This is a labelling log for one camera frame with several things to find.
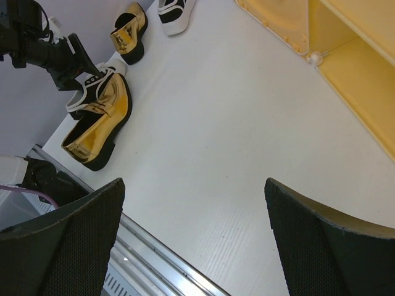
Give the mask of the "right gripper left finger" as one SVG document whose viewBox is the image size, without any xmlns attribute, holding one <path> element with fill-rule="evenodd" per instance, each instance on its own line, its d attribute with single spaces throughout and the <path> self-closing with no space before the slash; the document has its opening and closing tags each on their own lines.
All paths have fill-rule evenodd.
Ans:
<svg viewBox="0 0 395 296">
<path fill-rule="evenodd" d="M 100 295 L 125 184 L 117 178 L 72 203 L 1 231 L 1 295 Z"/>
</svg>

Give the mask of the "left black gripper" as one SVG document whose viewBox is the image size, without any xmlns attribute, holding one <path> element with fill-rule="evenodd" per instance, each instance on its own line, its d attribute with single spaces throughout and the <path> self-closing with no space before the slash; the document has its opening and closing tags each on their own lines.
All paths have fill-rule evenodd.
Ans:
<svg viewBox="0 0 395 296">
<path fill-rule="evenodd" d="M 72 54 L 65 41 L 55 45 L 45 41 L 49 37 L 50 31 L 47 21 L 44 24 L 48 29 L 48 34 L 44 38 L 39 38 L 26 30 L 18 32 L 19 49 L 12 53 L 14 68 L 25 68 L 27 64 L 32 64 L 45 69 L 59 91 L 77 90 L 77 80 L 75 79 L 77 69 L 74 68 L 77 64 L 81 68 L 81 72 L 95 76 L 100 75 L 100 71 L 93 64 L 75 33 L 68 36 L 75 52 Z"/>
</svg>

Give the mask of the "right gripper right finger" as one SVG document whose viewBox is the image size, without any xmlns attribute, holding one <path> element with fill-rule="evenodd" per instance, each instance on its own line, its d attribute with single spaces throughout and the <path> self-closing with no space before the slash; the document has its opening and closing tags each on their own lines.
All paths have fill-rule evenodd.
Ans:
<svg viewBox="0 0 395 296">
<path fill-rule="evenodd" d="M 290 295 L 394 295 L 394 229 L 269 178 L 265 200 Z"/>
</svg>

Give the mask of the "yellow cabinet door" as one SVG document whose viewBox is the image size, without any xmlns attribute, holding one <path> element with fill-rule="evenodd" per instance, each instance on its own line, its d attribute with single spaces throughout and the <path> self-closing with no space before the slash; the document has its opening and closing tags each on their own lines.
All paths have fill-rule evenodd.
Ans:
<svg viewBox="0 0 395 296">
<path fill-rule="evenodd" d="M 309 53 L 309 2 L 307 0 L 236 1 L 263 27 L 305 56 Z"/>
</svg>

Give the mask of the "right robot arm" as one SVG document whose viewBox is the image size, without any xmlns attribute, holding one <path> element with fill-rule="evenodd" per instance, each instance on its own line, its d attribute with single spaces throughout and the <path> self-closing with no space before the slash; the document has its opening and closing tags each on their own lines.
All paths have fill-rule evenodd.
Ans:
<svg viewBox="0 0 395 296">
<path fill-rule="evenodd" d="M 86 191 L 48 161 L 1 158 L 1 187 L 65 205 Z M 309 199 L 275 179 L 265 199 L 290 295 L 393 295 L 394 229 Z"/>
</svg>

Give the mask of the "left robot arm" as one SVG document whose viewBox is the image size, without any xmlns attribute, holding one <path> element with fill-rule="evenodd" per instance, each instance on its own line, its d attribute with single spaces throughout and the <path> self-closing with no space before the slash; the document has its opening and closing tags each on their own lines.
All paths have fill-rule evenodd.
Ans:
<svg viewBox="0 0 395 296">
<path fill-rule="evenodd" d="M 1 1 L 1 60 L 45 69 L 58 91 L 81 90 L 82 73 L 102 77 L 77 34 L 63 36 L 36 1 Z"/>
</svg>

